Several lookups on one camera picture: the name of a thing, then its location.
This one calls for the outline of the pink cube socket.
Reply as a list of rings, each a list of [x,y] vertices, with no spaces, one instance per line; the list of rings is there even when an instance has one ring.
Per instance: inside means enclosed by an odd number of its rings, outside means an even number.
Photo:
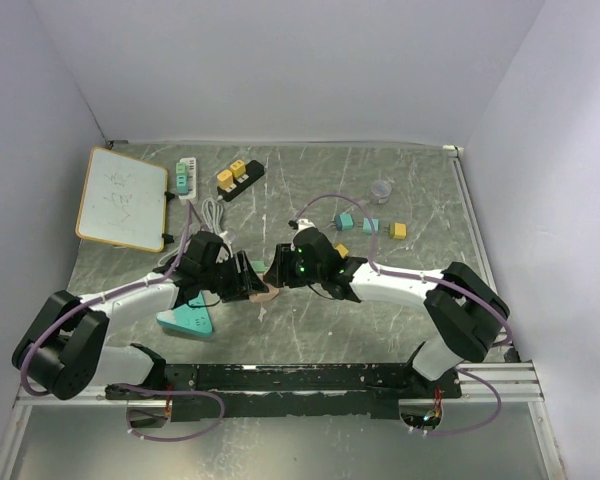
[[[269,302],[278,296],[278,294],[279,294],[278,288],[268,285],[267,289],[268,289],[267,292],[258,292],[258,293],[251,294],[249,296],[249,301],[252,303],[262,304],[262,303]]]

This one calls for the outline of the teal triangular socket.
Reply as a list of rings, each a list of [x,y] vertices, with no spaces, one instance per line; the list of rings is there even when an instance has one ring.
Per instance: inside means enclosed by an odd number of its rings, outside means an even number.
[[[208,339],[214,329],[209,314],[212,304],[207,304],[202,293],[172,310],[156,314],[157,324],[170,333]]]

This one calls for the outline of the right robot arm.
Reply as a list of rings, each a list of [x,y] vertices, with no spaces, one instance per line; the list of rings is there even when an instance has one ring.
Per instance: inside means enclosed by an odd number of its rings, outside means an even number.
[[[426,313],[436,334],[417,349],[404,374],[406,390],[419,398],[435,390],[439,378],[457,365],[483,361],[510,314],[507,304],[464,263],[442,270],[392,269],[342,255],[313,226],[276,246],[264,281],[277,288],[318,284],[336,300],[391,303]]]

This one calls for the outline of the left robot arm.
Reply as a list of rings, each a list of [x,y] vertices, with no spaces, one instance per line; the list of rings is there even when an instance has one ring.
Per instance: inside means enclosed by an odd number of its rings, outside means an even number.
[[[53,293],[18,343],[12,364],[31,396],[71,399],[102,373],[106,383],[128,383],[153,399],[167,385],[164,359],[141,345],[107,350],[113,323],[177,309],[203,291],[229,303],[268,290],[245,252],[233,253],[221,236],[199,231],[164,265],[134,282],[83,296]]]

